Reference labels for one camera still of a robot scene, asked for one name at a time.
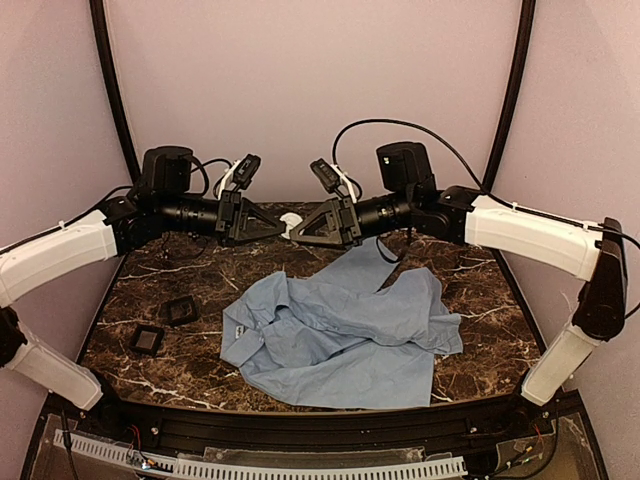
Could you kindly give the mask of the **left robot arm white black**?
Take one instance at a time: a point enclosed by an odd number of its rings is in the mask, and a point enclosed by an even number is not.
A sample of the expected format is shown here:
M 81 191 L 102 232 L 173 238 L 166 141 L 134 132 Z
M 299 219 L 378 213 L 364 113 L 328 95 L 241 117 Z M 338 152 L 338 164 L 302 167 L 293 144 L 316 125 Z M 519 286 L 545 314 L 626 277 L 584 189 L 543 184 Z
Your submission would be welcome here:
M 122 257 L 167 232 L 212 238 L 232 247 L 282 234 L 282 221 L 243 196 L 261 165 L 249 154 L 223 175 L 214 198 L 191 190 L 206 167 L 192 149 L 147 151 L 130 187 L 117 187 L 68 222 L 1 250 L 1 365 L 86 412 L 104 403 L 108 383 L 63 355 L 23 324 L 13 304 L 81 268 Z

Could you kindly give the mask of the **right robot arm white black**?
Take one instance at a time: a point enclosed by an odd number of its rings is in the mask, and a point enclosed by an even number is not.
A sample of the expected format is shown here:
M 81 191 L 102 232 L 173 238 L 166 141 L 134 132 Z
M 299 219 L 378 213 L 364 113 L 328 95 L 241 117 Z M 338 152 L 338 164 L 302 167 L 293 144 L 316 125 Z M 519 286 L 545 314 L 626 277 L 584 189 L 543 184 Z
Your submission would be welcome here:
M 351 247 L 407 228 L 449 243 L 519 255 L 583 280 L 573 316 L 521 383 L 521 396 L 538 406 L 552 399 L 597 346 L 622 331 L 627 272 L 618 221 L 556 217 L 462 186 L 439 190 L 421 143 L 391 143 L 376 155 L 388 193 L 364 201 L 353 193 L 338 194 L 347 180 L 339 167 L 323 159 L 311 164 L 333 197 L 291 229 L 293 241 Z

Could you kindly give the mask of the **light blue shirt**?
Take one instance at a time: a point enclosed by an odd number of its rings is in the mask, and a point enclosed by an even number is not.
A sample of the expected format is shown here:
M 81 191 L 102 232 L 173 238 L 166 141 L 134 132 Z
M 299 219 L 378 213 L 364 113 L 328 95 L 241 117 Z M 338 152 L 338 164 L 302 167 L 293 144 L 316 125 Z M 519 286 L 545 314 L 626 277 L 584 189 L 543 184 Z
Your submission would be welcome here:
M 461 318 L 427 268 L 387 285 L 395 259 L 369 239 L 307 279 L 257 281 L 223 311 L 221 359 L 294 406 L 428 406 L 436 356 L 463 350 Z

